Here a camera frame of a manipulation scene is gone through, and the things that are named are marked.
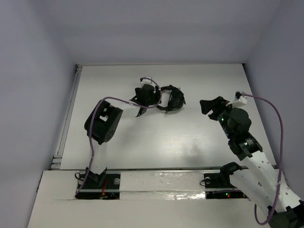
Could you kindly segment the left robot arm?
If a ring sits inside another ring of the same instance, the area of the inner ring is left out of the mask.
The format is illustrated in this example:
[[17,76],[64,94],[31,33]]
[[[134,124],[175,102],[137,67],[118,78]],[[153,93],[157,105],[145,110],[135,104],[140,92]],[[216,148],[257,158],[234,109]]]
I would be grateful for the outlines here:
[[84,125],[89,138],[91,158],[89,165],[86,167],[84,177],[78,177],[82,185],[85,184],[89,175],[89,182],[93,186],[101,187],[105,184],[105,175],[103,173],[99,171],[91,172],[91,166],[95,158],[93,142],[98,145],[109,142],[113,138],[124,112],[122,108],[112,105],[108,100],[115,100],[129,105],[128,111],[131,112],[131,117],[140,117],[148,109],[155,108],[161,102],[161,98],[162,93],[158,85],[144,84],[135,89],[135,96],[129,101],[108,96],[97,103]]

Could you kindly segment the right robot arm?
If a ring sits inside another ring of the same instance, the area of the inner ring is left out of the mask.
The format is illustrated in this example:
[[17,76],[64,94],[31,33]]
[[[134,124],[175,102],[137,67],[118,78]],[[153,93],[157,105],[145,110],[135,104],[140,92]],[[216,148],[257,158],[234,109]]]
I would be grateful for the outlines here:
[[233,186],[243,192],[261,210],[272,228],[302,228],[304,226],[304,201],[282,179],[282,164],[275,169],[269,162],[257,139],[249,132],[252,121],[242,106],[248,94],[237,91],[234,101],[219,96],[213,100],[200,100],[201,112],[219,122],[230,150],[246,166],[235,162],[220,168],[219,181],[223,186]]

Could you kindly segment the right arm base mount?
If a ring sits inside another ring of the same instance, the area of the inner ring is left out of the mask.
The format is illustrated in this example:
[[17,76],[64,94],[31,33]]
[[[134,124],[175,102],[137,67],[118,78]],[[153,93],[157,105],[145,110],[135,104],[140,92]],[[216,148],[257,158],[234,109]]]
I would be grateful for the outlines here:
[[235,171],[241,171],[242,167],[236,162],[230,162],[220,167],[218,173],[206,173],[200,186],[206,190],[206,199],[247,199],[248,197],[230,183],[230,176]]

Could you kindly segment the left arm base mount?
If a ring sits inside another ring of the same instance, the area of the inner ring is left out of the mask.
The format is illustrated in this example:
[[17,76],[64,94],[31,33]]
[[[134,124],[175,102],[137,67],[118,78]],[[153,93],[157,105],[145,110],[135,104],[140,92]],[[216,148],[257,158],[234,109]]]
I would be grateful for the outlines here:
[[80,200],[117,200],[120,198],[119,172],[108,172],[105,169],[102,173],[89,171],[85,179],[85,173],[75,173],[77,179],[76,199]]

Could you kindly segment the black headset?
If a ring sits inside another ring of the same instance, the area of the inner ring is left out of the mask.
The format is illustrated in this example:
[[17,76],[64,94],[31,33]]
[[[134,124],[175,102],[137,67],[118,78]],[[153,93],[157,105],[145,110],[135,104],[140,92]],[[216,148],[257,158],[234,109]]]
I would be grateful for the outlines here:
[[185,104],[185,97],[184,93],[181,91],[180,88],[168,85],[161,87],[161,93],[170,91],[169,100],[166,107],[157,105],[156,107],[161,110],[165,111],[166,113],[180,110]]

